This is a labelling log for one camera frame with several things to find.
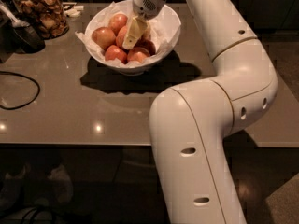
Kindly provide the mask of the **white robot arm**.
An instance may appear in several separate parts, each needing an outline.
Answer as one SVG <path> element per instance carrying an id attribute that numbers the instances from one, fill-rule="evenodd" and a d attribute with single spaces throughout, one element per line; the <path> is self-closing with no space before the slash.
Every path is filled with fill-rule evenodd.
<path id="1" fill-rule="evenodd" d="M 144 19 L 166 0 L 133 0 Z M 224 137 L 273 103 L 278 79 L 256 34 L 230 0 L 186 0 L 216 70 L 160 93 L 149 112 L 152 152 L 171 224 L 247 224 L 225 158 Z"/>

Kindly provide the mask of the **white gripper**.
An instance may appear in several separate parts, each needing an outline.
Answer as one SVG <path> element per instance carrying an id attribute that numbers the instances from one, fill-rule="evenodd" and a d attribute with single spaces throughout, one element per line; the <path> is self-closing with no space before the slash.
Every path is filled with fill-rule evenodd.
<path id="1" fill-rule="evenodd" d="M 129 19 L 127 24 L 127 32 L 122 43 L 125 49 L 132 49 L 140 38 L 150 39 L 151 27 L 146 20 L 151 20 L 160 13 L 165 1 L 133 0 L 135 15 Z"/>

